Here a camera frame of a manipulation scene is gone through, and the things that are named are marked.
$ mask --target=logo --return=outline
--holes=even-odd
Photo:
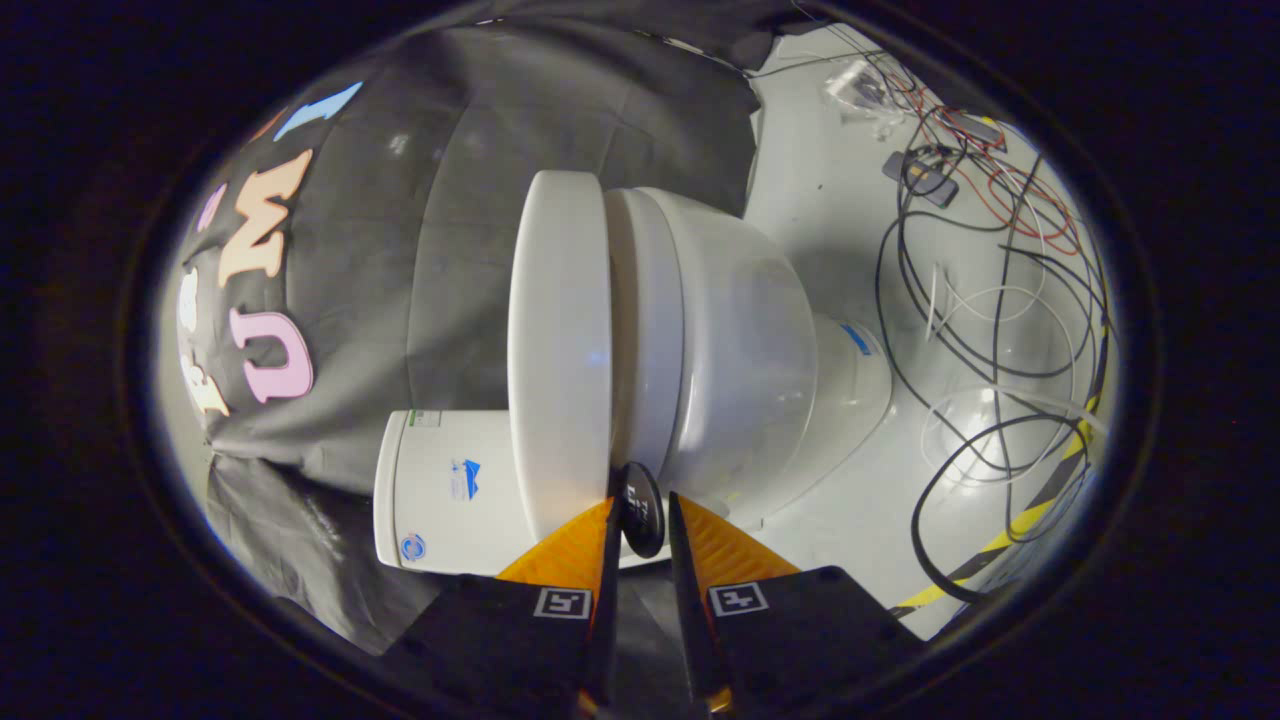
[[[538,596],[534,618],[562,618],[586,620],[591,616],[591,591],[572,588],[543,588]]]
[[[764,601],[764,593],[760,592],[759,583],[721,585],[710,588],[707,592],[712,596],[712,610],[717,618],[769,609],[769,603]]]
[[[404,560],[417,560],[426,555],[426,543],[417,533],[404,536],[401,541],[401,553],[404,555]]]
[[[623,465],[621,482],[627,501],[622,515],[622,534],[640,557],[653,557],[666,541],[667,520],[658,501],[658,484],[640,462]]]
[[[449,489],[453,500],[471,500],[480,492],[476,477],[480,474],[480,464],[475,460],[453,461]]]

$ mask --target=sticker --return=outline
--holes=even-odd
[[[440,411],[439,410],[410,410],[408,411],[408,427],[419,428],[439,428],[440,427]]]
[[[205,209],[200,211],[200,219],[196,220],[196,232],[204,232],[209,227],[209,223],[214,222],[214,213],[218,211],[218,206],[223,202],[223,195],[227,193],[227,183],[223,183],[209,196],[205,201]]]
[[[178,287],[178,322],[188,333],[196,332],[196,293],[200,291],[200,273],[192,268]]]
[[[236,196],[236,211],[244,217],[244,224],[232,233],[218,255],[218,287],[227,287],[227,279],[236,273],[262,270],[274,278],[280,272],[284,233],[275,227],[289,217],[289,210],[271,199],[293,197],[311,155],[311,150],[303,150],[297,158],[270,170],[251,173],[244,181]]]
[[[717,618],[769,609],[769,603],[764,600],[764,593],[760,592],[760,583],[721,585],[708,589],[707,593],[712,596],[712,610]]]
[[[182,365],[182,378],[187,382],[191,398],[196,401],[200,411],[218,410],[229,418],[232,411],[227,409],[227,402],[223,401],[223,393],[218,391],[218,383],[214,382],[214,378],[206,375],[200,365],[196,365],[193,359],[187,357],[187,355],[180,355],[178,363]]]
[[[234,307],[230,309],[228,320],[232,340],[241,350],[256,337],[274,337],[284,346],[285,360],[279,368],[259,368],[248,360],[244,361],[244,380],[248,382],[248,389],[259,402],[266,402],[273,397],[301,397],[311,392],[315,372],[311,369],[307,345],[293,320],[279,313],[242,315]]]
[[[275,124],[275,120],[280,119],[280,115],[283,115],[285,110],[288,110],[288,108],[280,108],[280,111],[276,113],[275,117],[273,117],[270,120],[268,120],[265,126],[262,126],[261,128],[259,128],[259,131],[255,132],[253,137],[248,138],[248,141],[253,142],[255,140],[257,140],[257,138],[262,137],[264,135],[266,135],[266,131],[271,129],[271,126]]]
[[[311,120],[319,120],[319,119],[328,120],[329,118],[337,115],[338,110],[342,110],[343,105],[346,105],[347,101],[356,95],[356,91],[360,90],[360,86],[362,85],[365,83],[357,82],[356,85],[348,87],[347,90],[343,90],[342,92],[338,92],[335,95],[330,95],[329,97],[325,97],[319,102],[312,102],[310,105],[303,105],[298,108],[292,115],[289,115],[288,120],[284,120],[284,124],[280,126],[279,131],[276,131],[275,137],[271,140],[271,142],[280,140],[282,137],[284,137],[284,133],[289,132],[291,129],[298,126],[303,126],[306,123],[310,123]]]
[[[476,475],[480,474],[480,464],[475,460],[453,461],[449,474],[449,491],[453,500],[472,500],[480,486],[476,484]]]
[[[591,616],[591,591],[575,588],[543,588],[538,596],[534,618],[586,620]]]
[[[404,536],[404,539],[401,541],[401,555],[410,561],[426,555],[426,543],[422,542],[422,536],[417,533]]]
[[[854,338],[854,342],[858,345],[858,350],[861,350],[863,355],[870,355],[872,354],[872,348],[868,347],[867,341],[863,340],[861,336],[859,336],[854,331],[854,328],[849,327],[845,323],[841,323],[840,327],[845,328],[845,332],[849,333],[849,337]]]

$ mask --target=toilet base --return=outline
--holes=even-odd
[[[813,324],[818,338],[818,387],[809,424],[785,470],[790,482],[804,487],[800,495],[831,474],[872,434],[888,410],[893,388],[884,350],[870,331],[817,313]]]

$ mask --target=plastic bag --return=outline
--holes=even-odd
[[[823,100],[840,110],[841,122],[872,120],[876,140],[883,142],[906,114],[893,102],[884,76],[865,59],[841,63],[822,83]]]

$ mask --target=blue label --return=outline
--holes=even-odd
[[[404,555],[404,560],[417,560],[426,555],[426,543],[417,533],[406,536],[401,541],[401,552]]]
[[[471,500],[480,489],[480,486],[476,484],[476,475],[480,474],[480,464],[474,460],[467,460],[465,465],[467,468],[467,500]]]
[[[319,119],[328,120],[329,118],[337,115],[338,110],[342,110],[342,106],[346,105],[347,101],[351,100],[353,95],[356,95],[356,91],[360,90],[360,86],[362,85],[365,83],[357,82],[356,85],[348,87],[347,90],[343,90],[342,92],[338,92],[335,95],[330,95],[329,97],[325,97],[319,102],[312,102],[310,105],[303,105],[298,108],[297,110],[294,110],[292,115],[289,115],[288,120],[284,120],[284,124],[280,126],[280,129],[276,131],[273,142],[280,140],[282,137],[284,137],[284,133],[289,132],[291,129],[298,126],[305,126],[311,120],[319,120]]]
[[[867,341],[864,341],[856,332],[854,332],[854,328],[844,323],[841,323],[840,327],[845,328],[845,332],[849,333],[849,337],[854,338],[854,342],[858,345],[858,350],[861,350],[863,355],[872,354],[872,348],[867,346]]]

